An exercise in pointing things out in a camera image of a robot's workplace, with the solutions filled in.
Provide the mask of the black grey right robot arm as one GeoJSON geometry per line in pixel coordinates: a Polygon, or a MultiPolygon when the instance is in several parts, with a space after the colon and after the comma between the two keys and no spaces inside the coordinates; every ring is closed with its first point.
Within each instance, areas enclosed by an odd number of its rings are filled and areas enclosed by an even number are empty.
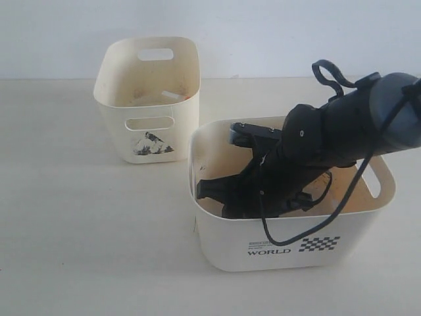
{"type": "Polygon", "coordinates": [[[334,167],[349,168],[368,152],[385,155],[420,146],[420,92],[403,72],[372,74],[321,107],[298,104],[279,129],[235,122],[230,143],[252,158],[233,175],[200,180],[199,199],[222,204],[229,219],[274,218],[320,203],[305,187],[334,167]]]}

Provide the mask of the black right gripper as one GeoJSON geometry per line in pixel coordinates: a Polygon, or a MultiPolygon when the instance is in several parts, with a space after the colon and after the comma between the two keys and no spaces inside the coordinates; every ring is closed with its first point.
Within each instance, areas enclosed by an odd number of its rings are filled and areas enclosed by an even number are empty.
{"type": "Polygon", "coordinates": [[[289,162],[282,155],[281,140],[234,132],[230,142],[250,147],[253,158],[239,173],[213,179],[201,179],[196,198],[225,200],[222,216],[228,219],[275,218],[319,204],[332,185],[328,167],[306,167],[289,162]],[[303,189],[319,176],[327,180],[318,198],[303,189]]]}

